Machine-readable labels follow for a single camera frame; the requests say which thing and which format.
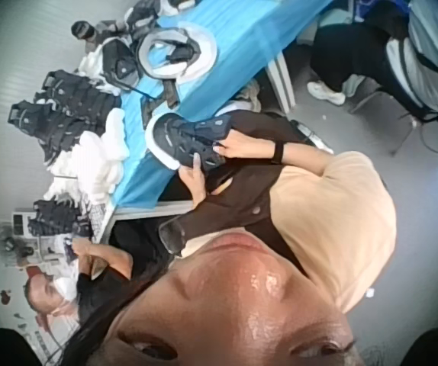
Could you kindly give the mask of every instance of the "lips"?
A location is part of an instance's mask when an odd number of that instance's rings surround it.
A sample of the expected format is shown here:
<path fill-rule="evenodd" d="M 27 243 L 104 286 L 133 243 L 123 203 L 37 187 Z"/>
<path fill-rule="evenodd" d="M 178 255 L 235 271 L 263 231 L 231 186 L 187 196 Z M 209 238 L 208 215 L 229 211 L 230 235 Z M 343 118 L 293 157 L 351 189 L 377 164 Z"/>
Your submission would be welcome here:
<path fill-rule="evenodd" d="M 270 254 L 265 244 L 254 236 L 246 233 L 228 233 L 212 239 L 202 248 L 203 253 L 219 252 L 223 250 L 242 249 Z"/>

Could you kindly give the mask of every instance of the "woman's hand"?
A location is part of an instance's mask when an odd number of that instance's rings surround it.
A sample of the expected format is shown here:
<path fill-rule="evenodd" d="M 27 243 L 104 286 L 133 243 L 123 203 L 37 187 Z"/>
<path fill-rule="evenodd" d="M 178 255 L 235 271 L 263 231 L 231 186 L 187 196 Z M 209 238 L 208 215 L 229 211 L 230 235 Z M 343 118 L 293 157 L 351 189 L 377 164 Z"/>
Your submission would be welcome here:
<path fill-rule="evenodd" d="M 90 255 L 90 246 L 92 242 L 88 239 L 75 238 L 73 239 L 72 249 L 78 257 Z"/>
<path fill-rule="evenodd" d="M 199 154 L 194 154 L 193 168 L 183 165 L 180 167 L 179 177 L 192 194 L 194 208 L 196 208 L 207 195 L 205 191 L 205 177 L 201 170 L 201 157 Z"/>
<path fill-rule="evenodd" d="M 222 146 L 215 146 L 214 151 L 227 158 L 271 159 L 275 153 L 274 142 L 255 139 L 236 130 L 231 130 L 219 143 Z"/>

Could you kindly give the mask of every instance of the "blue tablecloth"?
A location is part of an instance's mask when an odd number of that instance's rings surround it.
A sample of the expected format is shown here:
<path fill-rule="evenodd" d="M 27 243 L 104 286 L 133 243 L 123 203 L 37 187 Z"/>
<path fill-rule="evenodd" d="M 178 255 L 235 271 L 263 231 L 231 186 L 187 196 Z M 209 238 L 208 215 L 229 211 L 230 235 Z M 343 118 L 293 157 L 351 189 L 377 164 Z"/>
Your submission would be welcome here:
<path fill-rule="evenodd" d="M 286 48 L 332 0 L 203 0 L 196 8 L 172 18 L 162 27 L 187 21 L 206 27 L 217 42 L 214 68 L 202 78 L 179 86 L 179 114 L 189 120 L 208 118 Z M 138 88 L 151 95 L 161 82 L 143 78 Z M 154 207 L 173 172 L 146 152 L 140 95 L 123 95 L 126 143 L 130 157 L 113 195 L 116 207 Z"/>

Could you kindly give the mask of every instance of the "black pants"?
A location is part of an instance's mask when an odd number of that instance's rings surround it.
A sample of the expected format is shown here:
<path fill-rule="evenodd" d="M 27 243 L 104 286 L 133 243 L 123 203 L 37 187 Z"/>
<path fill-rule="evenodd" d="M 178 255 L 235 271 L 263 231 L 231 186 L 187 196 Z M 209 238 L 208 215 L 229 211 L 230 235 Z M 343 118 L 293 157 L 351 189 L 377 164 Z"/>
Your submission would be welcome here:
<path fill-rule="evenodd" d="M 385 47 L 390 36 L 364 24 L 335 24 L 320 28 L 314 38 L 311 68 L 335 92 L 351 75 L 374 79 L 411 114 L 422 110 L 395 78 Z"/>

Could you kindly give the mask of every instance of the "white shoe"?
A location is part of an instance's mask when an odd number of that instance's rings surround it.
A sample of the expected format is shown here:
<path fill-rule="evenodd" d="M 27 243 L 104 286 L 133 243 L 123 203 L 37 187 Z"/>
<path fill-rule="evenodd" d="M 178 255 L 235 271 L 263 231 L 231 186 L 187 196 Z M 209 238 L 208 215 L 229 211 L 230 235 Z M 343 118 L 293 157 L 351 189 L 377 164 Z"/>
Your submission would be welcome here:
<path fill-rule="evenodd" d="M 346 96 L 329 89 L 323 82 L 308 82 L 308 91 L 314 98 L 320 101 L 329 101 L 335 105 L 343 105 Z"/>

